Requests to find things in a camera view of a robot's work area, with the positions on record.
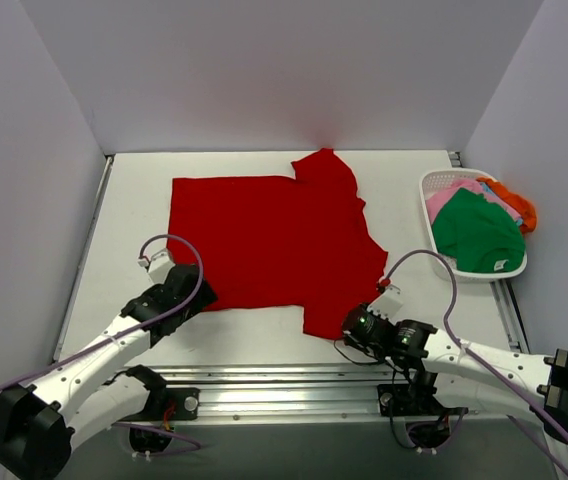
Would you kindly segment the red t-shirt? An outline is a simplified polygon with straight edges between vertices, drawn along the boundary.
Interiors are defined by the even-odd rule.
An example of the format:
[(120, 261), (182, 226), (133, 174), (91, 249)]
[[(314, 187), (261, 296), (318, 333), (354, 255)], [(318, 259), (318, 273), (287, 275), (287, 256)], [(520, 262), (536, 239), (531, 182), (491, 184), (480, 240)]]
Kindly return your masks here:
[(295, 175), (175, 178), (167, 246), (200, 257), (211, 310), (299, 306), (305, 334), (335, 340), (377, 295), (388, 254), (371, 237), (352, 170), (331, 149)]

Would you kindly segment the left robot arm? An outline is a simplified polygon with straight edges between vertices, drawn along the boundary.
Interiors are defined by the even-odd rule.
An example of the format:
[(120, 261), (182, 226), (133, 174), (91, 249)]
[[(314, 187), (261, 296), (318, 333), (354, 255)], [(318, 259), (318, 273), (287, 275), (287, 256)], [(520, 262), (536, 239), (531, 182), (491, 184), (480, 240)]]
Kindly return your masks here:
[(174, 265), (82, 351), (3, 388), (0, 464), (19, 479), (53, 479), (75, 449), (118, 421), (162, 416), (174, 403), (166, 380), (128, 363), (216, 299), (199, 266)]

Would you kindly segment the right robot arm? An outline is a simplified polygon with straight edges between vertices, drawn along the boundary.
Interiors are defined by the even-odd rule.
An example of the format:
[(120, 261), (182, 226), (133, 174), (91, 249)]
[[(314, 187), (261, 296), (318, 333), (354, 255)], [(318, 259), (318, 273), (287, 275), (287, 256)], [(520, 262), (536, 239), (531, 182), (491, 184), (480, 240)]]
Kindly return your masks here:
[(347, 345), (389, 365), (402, 379), (387, 393), (395, 416), (467, 409), (540, 420), (546, 434), (568, 444), (568, 351), (551, 356), (453, 341), (431, 324), (396, 324), (367, 305), (342, 323)]

